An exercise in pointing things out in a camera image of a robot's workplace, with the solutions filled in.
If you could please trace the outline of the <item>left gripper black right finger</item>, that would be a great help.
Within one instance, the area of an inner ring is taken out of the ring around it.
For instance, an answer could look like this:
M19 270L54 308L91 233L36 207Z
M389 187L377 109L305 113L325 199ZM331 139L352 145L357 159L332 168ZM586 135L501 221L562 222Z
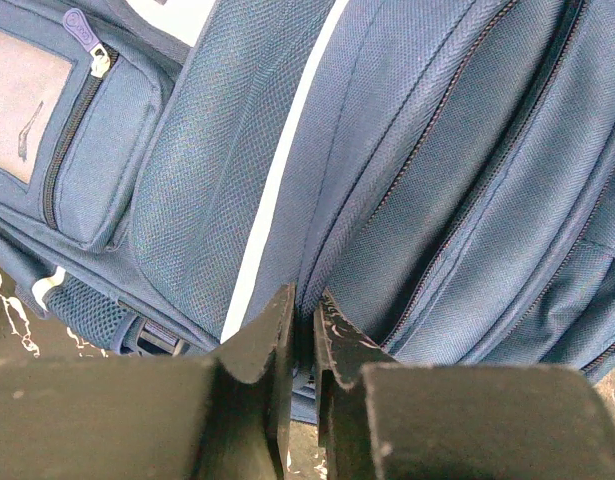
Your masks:
M614 421L572 370L406 366L330 294L314 341L332 479L615 479Z

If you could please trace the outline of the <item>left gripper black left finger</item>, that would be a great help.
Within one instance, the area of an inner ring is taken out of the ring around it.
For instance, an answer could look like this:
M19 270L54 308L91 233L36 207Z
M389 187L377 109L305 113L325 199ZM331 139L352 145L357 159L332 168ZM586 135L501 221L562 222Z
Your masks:
M0 359L0 479L281 479L295 288L212 353Z

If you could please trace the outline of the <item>navy blue student backpack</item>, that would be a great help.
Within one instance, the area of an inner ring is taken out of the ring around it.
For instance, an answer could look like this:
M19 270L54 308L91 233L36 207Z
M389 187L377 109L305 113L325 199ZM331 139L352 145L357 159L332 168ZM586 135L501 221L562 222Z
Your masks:
M615 367L615 1L0 1L0 268L118 354L296 288L409 365Z

